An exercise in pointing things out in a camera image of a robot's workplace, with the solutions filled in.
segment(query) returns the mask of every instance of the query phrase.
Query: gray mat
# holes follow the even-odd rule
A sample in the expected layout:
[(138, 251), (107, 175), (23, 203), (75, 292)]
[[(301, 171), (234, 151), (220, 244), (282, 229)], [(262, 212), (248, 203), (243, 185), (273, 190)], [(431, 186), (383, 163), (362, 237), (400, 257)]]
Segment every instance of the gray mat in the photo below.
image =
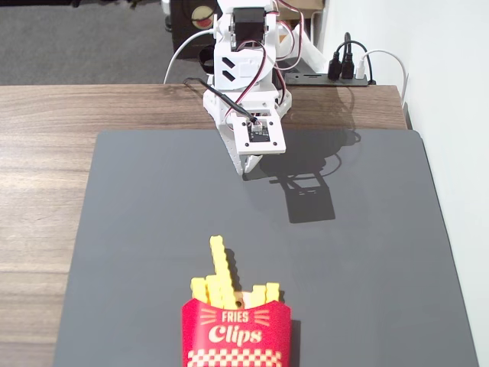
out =
[(55, 367), (179, 366), (180, 308), (222, 234), (237, 284), (279, 281), (291, 367), (475, 367), (415, 132), (286, 131), (247, 180), (214, 131), (99, 136)]

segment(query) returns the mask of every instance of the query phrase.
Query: fries toy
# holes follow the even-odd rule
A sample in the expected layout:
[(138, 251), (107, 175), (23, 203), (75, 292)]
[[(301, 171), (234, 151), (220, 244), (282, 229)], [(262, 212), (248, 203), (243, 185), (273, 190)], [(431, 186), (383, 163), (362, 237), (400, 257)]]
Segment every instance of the fries toy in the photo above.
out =
[(215, 274), (193, 278), (182, 307), (182, 367), (289, 367), (290, 308), (280, 285), (235, 291), (220, 235), (210, 248)]

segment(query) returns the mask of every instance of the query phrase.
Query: white wall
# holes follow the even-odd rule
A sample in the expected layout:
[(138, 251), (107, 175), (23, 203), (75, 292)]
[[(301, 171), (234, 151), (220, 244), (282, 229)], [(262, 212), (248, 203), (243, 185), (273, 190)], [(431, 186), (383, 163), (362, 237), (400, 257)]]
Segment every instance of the white wall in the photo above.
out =
[[(489, 1), (327, 0), (328, 59), (350, 31), (398, 54), (406, 103), (426, 145), (481, 367), (489, 366)], [(353, 48), (356, 63), (361, 50)], [(378, 84), (402, 73), (373, 54)]]

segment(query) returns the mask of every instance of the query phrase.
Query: checkered pattern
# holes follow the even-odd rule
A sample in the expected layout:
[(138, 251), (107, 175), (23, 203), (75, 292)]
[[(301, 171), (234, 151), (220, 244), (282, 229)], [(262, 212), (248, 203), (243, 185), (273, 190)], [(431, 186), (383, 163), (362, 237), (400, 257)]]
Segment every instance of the checkered pattern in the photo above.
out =
[(282, 367), (282, 353), (272, 349), (199, 349), (188, 357), (187, 367)]

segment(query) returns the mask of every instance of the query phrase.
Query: fries container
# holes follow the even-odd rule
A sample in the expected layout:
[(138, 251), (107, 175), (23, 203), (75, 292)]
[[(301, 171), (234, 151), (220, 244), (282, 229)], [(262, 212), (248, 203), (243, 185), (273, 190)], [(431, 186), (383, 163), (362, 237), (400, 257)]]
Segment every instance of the fries container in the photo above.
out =
[(290, 308), (272, 301), (226, 310), (182, 307), (182, 367), (289, 367)]

